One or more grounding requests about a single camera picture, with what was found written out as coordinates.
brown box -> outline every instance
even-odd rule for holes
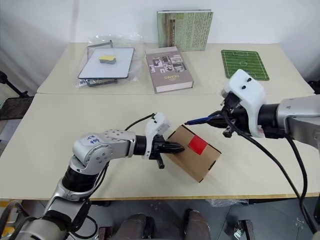
[[[210,171],[221,152],[198,137],[184,125],[179,126],[168,139],[184,146],[185,150],[177,154],[166,154],[198,183]]]

book cover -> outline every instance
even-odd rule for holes
[[[149,49],[145,53],[156,93],[193,87],[194,80],[175,46]]]
[[[176,46],[182,52],[205,50],[213,14],[211,9],[158,11],[159,48]]]

yellow sponge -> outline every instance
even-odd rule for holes
[[[116,56],[114,55],[102,55],[99,57],[101,64],[114,64],[116,62]]]

tabletop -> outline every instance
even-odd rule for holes
[[[269,103],[280,96],[268,95]],[[187,120],[221,109],[218,95],[40,94],[37,93],[11,141],[0,157],[0,198],[49,199],[67,170],[75,140],[86,133],[124,129],[152,112],[163,112],[171,131]],[[144,134],[146,122],[134,127]],[[250,142],[207,124],[190,126],[222,152],[201,183],[163,156],[164,169],[154,160],[113,159],[94,200],[233,199],[294,197],[278,167]],[[302,174],[284,139],[258,139],[283,164],[301,192]],[[319,152],[296,143],[308,173],[308,196],[320,192]]]
[[[70,43],[50,75],[37,90],[43,94],[155,94],[146,59],[135,81],[122,80],[118,84],[99,87],[76,87],[77,76],[84,64],[87,43]],[[156,48],[157,44],[138,44],[143,49]],[[261,57],[269,81],[260,81],[267,94],[288,98],[313,94],[294,65],[278,44],[208,44],[205,51],[182,52],[182,57],[193,78],[193,88],[161,93],[162,95],[211,95],[219,94],[227,81],[221,50],[257,51]]]

mini soccer field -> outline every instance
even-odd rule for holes
[[[222,50],[225,75],[229,79],[242,69],[256,80],[268,81],[269,76],[256,51]]]

